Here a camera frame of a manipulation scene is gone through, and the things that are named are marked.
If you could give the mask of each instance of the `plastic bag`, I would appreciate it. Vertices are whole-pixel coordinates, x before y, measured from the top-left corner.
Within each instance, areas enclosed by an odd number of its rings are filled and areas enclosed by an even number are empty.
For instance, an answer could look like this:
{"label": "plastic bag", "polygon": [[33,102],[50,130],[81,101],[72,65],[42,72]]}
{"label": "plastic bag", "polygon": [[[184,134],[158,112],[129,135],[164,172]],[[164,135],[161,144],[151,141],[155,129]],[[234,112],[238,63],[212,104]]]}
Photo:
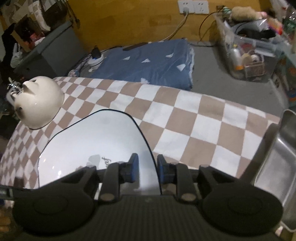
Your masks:
{"label": "plastic bag", "polygon": [[267,19],[260,19],[256,21],[236,24],[232,27],[232,30],[235,34],[237,34],[242,29],[251,29],[251,30],[257,30],[261,32],[263,30],[267,30],[268,28],[269,26],[268,26]]}
{"label": "plastic bag", "polygon": [[20,62],[22,62],[22,51],[20,51],[20,45],[15,43],[13,47],[12,59],[10,61],[10,66],[15,68]]}
{"label": "plastic bag", "polygon": [[42,15],[42,6],[40,4],[40,1],[35,1],[29,0],[28,1],[28,8],[30,14],[34,14],[35,18],[41,28],[42,31],[49,32],[50,31],[50,26],[47,25],[45,22],[43,15]]}

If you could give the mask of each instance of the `white plastic bag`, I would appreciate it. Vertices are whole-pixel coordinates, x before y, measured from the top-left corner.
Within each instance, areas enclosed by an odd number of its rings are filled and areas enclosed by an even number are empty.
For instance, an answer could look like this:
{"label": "white plastic bag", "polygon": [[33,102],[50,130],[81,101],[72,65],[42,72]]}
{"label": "white plastic bag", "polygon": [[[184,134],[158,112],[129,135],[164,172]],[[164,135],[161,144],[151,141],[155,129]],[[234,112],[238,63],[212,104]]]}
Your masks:
{"label": "white plastic bag", "polygon": [[286,0],[270,0],[270,3],[276,13],[276,18],[282,22],[286,16],[286,11],[289,4]]}
{"label": "white plastic bag", "polygon": [[15,43],[10,66],[15,68],[20,62],[22,62],[22,51],[20,51],[20,45]]}
{"label": "white plastic bag", "polygon": [[28,8],[29,8],[30,14],[35,15],[35,18],[40,28],[42,29],[42,31],[49,32],[50,26],[47,25],[47,23],[43,18],[40,1],[35,1],[35,2],[33,2],[33,0],[28,1]]}

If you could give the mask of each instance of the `blue folded blanket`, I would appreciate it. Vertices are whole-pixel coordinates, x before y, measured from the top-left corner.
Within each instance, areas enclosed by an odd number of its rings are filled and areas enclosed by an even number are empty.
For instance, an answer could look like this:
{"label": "blue folded blanket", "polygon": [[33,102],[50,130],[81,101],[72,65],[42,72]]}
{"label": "blue folded blanket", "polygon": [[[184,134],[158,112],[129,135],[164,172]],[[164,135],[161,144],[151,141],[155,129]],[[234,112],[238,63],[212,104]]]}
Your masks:
{"label": "blue folded blanket", "polygon": [[190,90],[193,66],[194,51],[190,44],[185,39],[176,39],[146,44],[129,51],[111,49],[91,78]]}

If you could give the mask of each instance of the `gray floor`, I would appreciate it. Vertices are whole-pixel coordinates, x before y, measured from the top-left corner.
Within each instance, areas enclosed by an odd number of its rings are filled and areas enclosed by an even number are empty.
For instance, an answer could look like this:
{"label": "gray floor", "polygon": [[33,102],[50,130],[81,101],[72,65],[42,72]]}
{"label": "gray floor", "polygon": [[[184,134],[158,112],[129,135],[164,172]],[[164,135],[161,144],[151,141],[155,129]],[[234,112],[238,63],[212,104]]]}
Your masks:
{"label": "gray floor", "polygon": [[193,47],[193,92],[212,95],[281,116],[284,108],[270,83],[234,79],[216,47]]}

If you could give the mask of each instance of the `ribbed black surface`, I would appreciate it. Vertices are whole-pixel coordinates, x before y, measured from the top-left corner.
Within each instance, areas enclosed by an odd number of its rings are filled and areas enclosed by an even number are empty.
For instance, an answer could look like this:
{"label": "ribbed black surface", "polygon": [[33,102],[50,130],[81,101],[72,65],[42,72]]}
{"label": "ribbed black surface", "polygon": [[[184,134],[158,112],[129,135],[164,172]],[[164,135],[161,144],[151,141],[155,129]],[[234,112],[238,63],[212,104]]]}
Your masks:
{"label": "ribbed black surface", "polygon": [[180,204],[173,196],[124,196],[115,204],[100,206],[83,227],[61,236],[36,237],[22,233],[22,241],[275,241],[273,233],[235,237],[210,226],[197,208]]}

